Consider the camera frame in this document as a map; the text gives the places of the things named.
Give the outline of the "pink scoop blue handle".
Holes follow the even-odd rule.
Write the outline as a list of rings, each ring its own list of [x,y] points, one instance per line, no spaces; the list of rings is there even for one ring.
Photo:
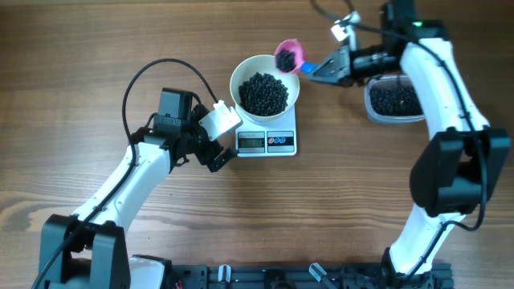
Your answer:
[[[275,56],[282,50],[288,50],[293,51],[296,54],[296,68],[291,72],[284,72],[288,74],[298,74],[298,73],[304,73],[308,74],[316,65],[314,63],[310,63],[305,60],[306,54],[304,52],[304,49],[298,39],[287,39],[284,40],[276,49],[274,52],[274,58]]]

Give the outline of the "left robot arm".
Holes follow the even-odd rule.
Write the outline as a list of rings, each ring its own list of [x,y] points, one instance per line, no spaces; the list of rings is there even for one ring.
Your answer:
[[[128,137],[122,162],[97,192],[71,215],[53,214],[41,235],[35,288],[180,288],[168,259],[128,256],[125,235],[153,189],[194,154],[211,172],[235,149],[218,137],[242,120],[219,100],[209,110],[193,105],[193,92],[165,88],[147,125]]]

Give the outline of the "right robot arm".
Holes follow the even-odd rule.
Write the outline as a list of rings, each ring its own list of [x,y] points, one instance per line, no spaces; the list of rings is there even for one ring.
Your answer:
[[[422,286],[433,277],[433,258],[451,230],[462,227],[468,214],[483,220],[510,138],[505,130],[492,128],[475,106],[444,24],[419,19],[412,1],[382,6],[377,46],[358,45],[362,25],[355,10],[346,16],[327,13],[327,18],[341,48],[308,78],[349,87],[399,70],[409,77],[425,116],[430,141],[410,172],[414,206],[382,259],[387,287]]]

